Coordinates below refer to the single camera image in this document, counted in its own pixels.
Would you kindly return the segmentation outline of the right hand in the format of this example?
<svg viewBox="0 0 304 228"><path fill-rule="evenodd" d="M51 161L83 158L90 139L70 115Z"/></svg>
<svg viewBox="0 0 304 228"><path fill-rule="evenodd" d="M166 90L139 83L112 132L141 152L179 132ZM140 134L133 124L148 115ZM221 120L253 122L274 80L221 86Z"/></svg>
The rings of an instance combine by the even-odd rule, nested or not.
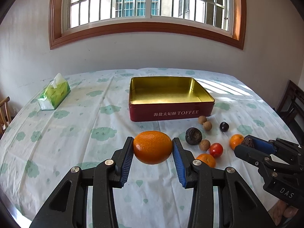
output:
<svg viewBox="0 0 304 228"><path fill-rule="evenodd" d="M288 205L282 200L278 200L276 204L268 211L275 227L302 227L301 219L298 218L299 209Z"/></svg>

